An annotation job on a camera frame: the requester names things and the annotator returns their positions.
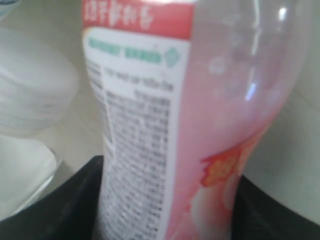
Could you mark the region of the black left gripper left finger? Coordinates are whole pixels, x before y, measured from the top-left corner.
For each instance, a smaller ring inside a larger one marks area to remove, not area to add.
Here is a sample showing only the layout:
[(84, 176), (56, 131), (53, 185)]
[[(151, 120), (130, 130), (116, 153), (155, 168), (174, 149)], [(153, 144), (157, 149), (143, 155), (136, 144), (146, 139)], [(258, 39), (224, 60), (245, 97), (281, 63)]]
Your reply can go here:
[(94, 156), (53, 192), (0, 222), (2, 240), (92, 239), (104, 158)]

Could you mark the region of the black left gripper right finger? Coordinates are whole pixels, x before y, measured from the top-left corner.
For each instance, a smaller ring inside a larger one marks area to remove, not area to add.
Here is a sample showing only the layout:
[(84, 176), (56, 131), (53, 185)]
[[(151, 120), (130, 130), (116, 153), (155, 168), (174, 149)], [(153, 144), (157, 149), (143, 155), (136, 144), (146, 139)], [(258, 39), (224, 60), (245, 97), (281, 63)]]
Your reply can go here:
[(320, 240), (320, 226), (283, 206), (241, 177), (231, 225), (232, 240)]

